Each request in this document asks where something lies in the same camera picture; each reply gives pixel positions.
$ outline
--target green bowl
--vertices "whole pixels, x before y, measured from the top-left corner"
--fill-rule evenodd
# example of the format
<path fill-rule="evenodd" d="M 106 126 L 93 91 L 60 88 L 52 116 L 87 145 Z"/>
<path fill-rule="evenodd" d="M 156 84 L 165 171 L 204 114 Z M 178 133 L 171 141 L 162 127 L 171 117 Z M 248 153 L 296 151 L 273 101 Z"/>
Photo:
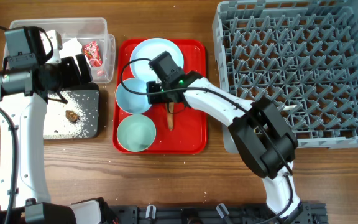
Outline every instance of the green bowl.
<path fill-rule="evenodd" d="M 131 152 L 141 152 L 153 144 L 156 129 L 153 121 L 141 114 L 128 116 L 118 126 L 118 143 Z"/>

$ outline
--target brown utensil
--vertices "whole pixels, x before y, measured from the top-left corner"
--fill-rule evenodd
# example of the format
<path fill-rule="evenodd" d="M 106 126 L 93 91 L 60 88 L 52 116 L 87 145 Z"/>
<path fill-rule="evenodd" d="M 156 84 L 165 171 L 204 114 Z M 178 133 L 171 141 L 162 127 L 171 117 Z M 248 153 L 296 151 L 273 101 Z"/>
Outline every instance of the brown utensil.
<path fill-rule="evenodd" d="M 167 123 L 170 131 L 173 130 L 173 105 L 174 102 L 171 102 L 167 106 Z"/>

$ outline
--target red snack package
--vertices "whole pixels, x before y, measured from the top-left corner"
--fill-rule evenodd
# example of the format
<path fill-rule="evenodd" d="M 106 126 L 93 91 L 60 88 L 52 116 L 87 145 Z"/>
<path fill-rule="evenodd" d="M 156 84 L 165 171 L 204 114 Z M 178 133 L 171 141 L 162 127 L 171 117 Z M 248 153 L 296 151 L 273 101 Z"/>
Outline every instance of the red snack package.
<path fill-rule="evenodd" d="M 92 67 L 102 66 L 102 60 L 100 59 L 99 45 L 96 41 L 92 41 L 83 47 L 84 54 L 89 59 L 89 63 Z"/>

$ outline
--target wood grain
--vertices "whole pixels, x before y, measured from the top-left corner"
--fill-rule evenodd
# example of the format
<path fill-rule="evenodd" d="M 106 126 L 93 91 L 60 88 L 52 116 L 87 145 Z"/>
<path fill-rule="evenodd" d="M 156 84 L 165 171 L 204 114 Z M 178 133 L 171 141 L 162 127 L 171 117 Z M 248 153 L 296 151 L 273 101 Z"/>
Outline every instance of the wood grain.
<path fill-rule="evenodd" d="M 219 1 L 0 0 L 0 25 L 41 17 L 104 17 L 116 45 L 130 38 L 192 38 L 208 54 L 208 78 L 219 84 L 211 26 Z M 4 35 L 0 31 L 0 69 Z M 223 148 L 221 125 L 208 119 L 208 145 L 195 156 L 129 156 L 111 144 L 115 82 L 102 88 L 102 131 L 95 139 L 45 141 L 52 202 L 104 197 L 110 205 L 229 205 L 265 202 L 262 181 Z M 298 149 L 296 191 L 327 204 L 330 223 L 358 223 L 358 149 Z"/>

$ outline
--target dish rack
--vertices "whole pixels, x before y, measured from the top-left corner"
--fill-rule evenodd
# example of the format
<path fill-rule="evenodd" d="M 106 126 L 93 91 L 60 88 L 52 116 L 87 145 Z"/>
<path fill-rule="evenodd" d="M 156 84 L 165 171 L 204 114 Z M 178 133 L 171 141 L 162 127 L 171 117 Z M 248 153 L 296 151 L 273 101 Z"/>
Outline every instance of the dish rack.
<path fill-rule="evenodd" d="M 271 99 L 300 147 L 358 147 L 358 0 L 221 2 L 212 27 L 223 90 Z"/>

